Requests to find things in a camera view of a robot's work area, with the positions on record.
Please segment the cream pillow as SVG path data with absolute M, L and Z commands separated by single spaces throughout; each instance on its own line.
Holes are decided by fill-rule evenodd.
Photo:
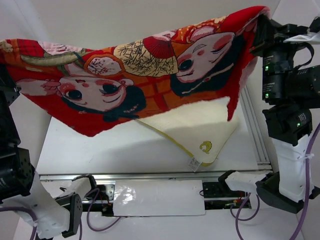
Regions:
M 191 157 L 188 167 L 196 172 L 216 160 L 240 118 L 234 114 L 228 121 L 227 101 L 222 99 L 184 104 L 137 122 L 181 148 Z

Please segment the red patterned pillowcase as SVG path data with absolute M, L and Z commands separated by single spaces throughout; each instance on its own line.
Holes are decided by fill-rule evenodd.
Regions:
M 267 6 L 251 6 L 103 49 L 5 39 L 0 63 L 24 96 L 88 137 L 224 97 L 230 121 L 256 66 L 258 18 L 269 15 Z

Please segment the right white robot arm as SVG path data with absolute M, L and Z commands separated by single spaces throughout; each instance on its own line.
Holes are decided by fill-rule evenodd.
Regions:
M 308 27 L 281 25 L 262 15 L 251 48 L 262 57 L 262 98 L 271 105 L 263 111 L 275 147 L 278 172 L 250 174 L 229 170 L 218 178 L 223 196 L 234 191 L 258 195 L 267 205 L 296 214 L 320 193 L 306 168 L 307 146 L 313 130 L 311 109 L 320 106 L 320 68 L 309 62 L 294 65 L 297 51 L 320 42 L 320 20 Z

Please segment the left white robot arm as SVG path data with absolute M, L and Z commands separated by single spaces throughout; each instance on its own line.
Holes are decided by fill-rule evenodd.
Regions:
M 40 181 L 27 149 L 20 148 L 10 105 L 20 87 L 4 65 L 0 67 L 0 210 L 15 212 L 32 227 L 32 240 L 71 237 L 82 232 L 82 201 L 73 192 L 53 198 Z

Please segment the white cover plate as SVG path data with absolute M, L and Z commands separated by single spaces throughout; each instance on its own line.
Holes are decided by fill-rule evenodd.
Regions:
M 201 180 L 118 180 L 113 214 L 117 217 L 204 215 Z

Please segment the right aluminium side rail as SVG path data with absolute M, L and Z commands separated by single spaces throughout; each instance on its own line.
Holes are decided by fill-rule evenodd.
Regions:
M 271 167 L 271 162 L 269 160 L 267 149 L 247 86 L 245 86 L 240 92 L 240 104 L 249 131 L 250 140 L 253 144 L 257 165 L 260 169 L 262 166 Z

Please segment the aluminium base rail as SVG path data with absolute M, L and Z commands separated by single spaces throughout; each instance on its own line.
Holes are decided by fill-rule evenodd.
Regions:
M 270 169 L 257 170 L 257 171 L 244 171 L 240 170 L 239 172 L 245 174 L 268 174 L 272 173 Z M 220 177 L 224 172 L 176 172 L 176 173 L 137 173 L 137 174 L 93 174 L 93 177 L 97 185 L 107 185 L 107 184 L 116 184 L 116 181 L 191 181 L 191 180 L 201 180 L 202 183 L 213 183 L 218 182 L 218 177 Z M 53 174 L 53 175 L 44 175 L 39 174 L 41 182 L 58 182 L 58 181 L 71 181 L 74 178 L 78 177 L 75 174 Z M 204 203 L 216 204 L 219 201 L 231 202 L 235 200 L 235 197 L 227 197 L 227 193 L 219 193 L 219 197 L 205 197 Z

